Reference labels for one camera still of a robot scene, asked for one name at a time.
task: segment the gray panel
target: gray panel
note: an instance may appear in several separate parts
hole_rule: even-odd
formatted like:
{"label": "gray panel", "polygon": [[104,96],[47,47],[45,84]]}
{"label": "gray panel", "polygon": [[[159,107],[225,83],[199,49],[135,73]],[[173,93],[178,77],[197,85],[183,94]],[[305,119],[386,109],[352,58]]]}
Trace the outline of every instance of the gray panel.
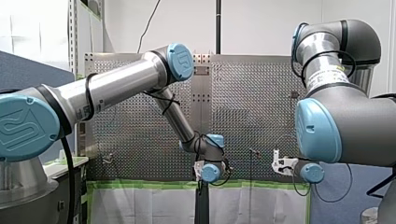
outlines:
{"label": "gray panel", "polygon": [[[276,140],[294,133],[294,106],[297,91],[304,88],[290,71],[289,57],[214,55],[212,68],[211,132],[225,138],[226,155],[235,169],[233,178],[289,180],[273,172],[271,162]],[[297,156],[294,139],[279,140],[281,156]],[[249,149],[262,158],[250,161]]]}
{"label": "gray panel", "polygon": [[[0,51],[0,90],[25,89],[41,84],[58,87],[74,79],[74,75],[70,72]],[[67,136],[67,140],[74,151],[74,132]],[[40,155],[40,160],[43,163],[55,160],[59,157],[61,149],[63,149],[61,142],[56,141]]]}
{"label": "gray panel", "polygon": [[[139,58],[136,54],[93,54],[86,62],[88,72],[101,73]],[[190,119],[191,82],[173,84],[170,89]],[[86,153],[96,157],[90,161],[89,179],[191,179],[191,155],[178,149],[176,134],[150,97],[138,94],[98,114],[90,124]]]}

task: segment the blue joint cap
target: blue joint cap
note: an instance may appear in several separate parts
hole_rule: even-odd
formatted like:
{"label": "blue joint cap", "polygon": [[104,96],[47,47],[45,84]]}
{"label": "blue joint cap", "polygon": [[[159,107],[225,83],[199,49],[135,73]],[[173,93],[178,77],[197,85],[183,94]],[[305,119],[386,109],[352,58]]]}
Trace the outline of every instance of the blue joint cap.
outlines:
{"label": "blue joint cap", "polygon": [[300,177],[310,184],[318,184],[324,178],[324,171],[319,164],[308,163],[301,169]]}
{"label": "blue joint cap", "polygon": [[201,178],[208,183],[214,183],[220,178],[220,170],[214,164],[205,164],[201,171]]}
{"label": "blue joint cap", "polygon": [[58,116],[43,101],[30,96],[4,94],[0,95],[0,108],[2,160],[30,160],[58,140]]}
{"label": "blue joint cap", "polygon": [[224,136],[221,134],[207,134],[206,135],[206,142],[214,147],[217,147],[217,145],[219,145],[219,147],[224,147]]}
{"label": "blue joint cap", "polygon": [[190,51],[182,44],[171,44],[167,49],[169,68],[177,81],[192,77],[194,63]]}
{"label": "blue joint cap", "polygon": [[301,153],[313,161],[338,162],[342,144],[337,125],[326,107],[313,98],[296,106],[295,126]]}

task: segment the white wall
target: white wall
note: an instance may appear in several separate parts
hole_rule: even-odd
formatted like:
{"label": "white wall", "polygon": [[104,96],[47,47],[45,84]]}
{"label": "white wall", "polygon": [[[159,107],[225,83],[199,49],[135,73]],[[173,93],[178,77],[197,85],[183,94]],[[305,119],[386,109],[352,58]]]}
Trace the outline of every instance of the white wall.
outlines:
{"label": "white wall", "polygon": [[291,37],[302,21],[321,22],[321,1],[224,0],[221,53],[290,55]]}
{"label": "white wall", "polygon": [[[105,50],[136,52],[157,0],[105,1]],[[227,0],[222,4],[222,53],[290,54],[300,21],[320,22],[317,0]],[[142,51],[180,42],[198,53],[215,51],[215,0],[161,1]]]}
{"label": "white wall", "polygon": [[362,20],[370,24],[377,32],[382,46],[381,63],[375,68],[371,95],[392,91],[389,71],[389,48],[393,0],[324,0],[323,21],[339,21],[344,19]]}

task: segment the perforated metal panel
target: perforated metal panel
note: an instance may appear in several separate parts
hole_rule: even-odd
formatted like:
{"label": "perforated metal panel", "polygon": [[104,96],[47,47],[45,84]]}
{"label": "perforated metal panel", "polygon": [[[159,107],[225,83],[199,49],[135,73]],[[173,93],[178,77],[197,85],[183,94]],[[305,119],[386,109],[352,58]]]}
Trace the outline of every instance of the perforated metal panel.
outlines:
{"label": "perforated metal panel", "polygon": [[[297,156],[294,138],[294,107],[304,96],[301,81],[290,71],[289,57],[212,57],[212,133],[224,135],[226,154],[235,172],[233,178],[281,180],[271,168],[273,149],[278,141],[281,156]],[[250,160],[250,151],[262,157]]]}
{"label": "perforated metal panel", "polygon": [[[136,54],[86,55],[87,72],[102,73],[139,59]],[[173,84],[181,108],[190,118],[191,83]],[[87,146],[96,155],[89,179],[190,180],[191,155],[178,149],[178,139],[156,103],[138,94],[90,122]]]}
{"label": "perforated metal panel", "polygon": [[[105,72],[138,59],[136,54],[87,54],[86,73]],[[234,167],[232,179],[290,181],[271,168],[276,141],[282,157],[298,154],[295,139],[278,139],[293,133],[298,99],[292,99],[291,92],[298,92],[299,99],[304,96],[301,81],[290,71],[290,58],[214,55],[210,63],[196,66],[192,81],[173,84],[171,90],[195,130],[224,135],[226,155]],[[210,74],[199,66],[209,66]],[[145,95],[97,115],[86,136],[92,158],[89,179],[191,179],[191,155],[178,149],[177,136]],[[250,148],[262,157],[251,160]]]}

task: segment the silver arm segment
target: silver arm segment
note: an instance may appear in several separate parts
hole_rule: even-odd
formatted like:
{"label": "silver arm segment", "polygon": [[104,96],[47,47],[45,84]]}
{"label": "silver arm segment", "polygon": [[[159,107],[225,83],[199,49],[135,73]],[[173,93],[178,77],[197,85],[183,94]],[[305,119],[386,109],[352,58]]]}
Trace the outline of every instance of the silver arm segment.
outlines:
{"label": "silver arm segment", "polygon": [[180,139],[180,147],[187,152],[198,154],[200,159],[205,161],[205,165],[202,167],[203,180],[210,183],[217,181],[223,170],[223,149],[219,148],[223,146],[221,146],[221,143],[217,143],[214,138],[222,138],[222,136],[202,137],[196,133],[188,123],[180,106],[172,102],[173,94],[169,89],[164,88],[152,93],[152,95]]}
{"label": "silver arm segment", "polygon": [[[95,75],[90,80],[94,111],[99,113],[142,91],[160,90],[168,83],[165,64],[153,52],[143,54],[142,59],[126,66]],[[59,88],[44,86],[58,101],[71,126],[87,118],[91,111],[86,96],[86,78]],[[43,98],[36,88],[17,94]]]}

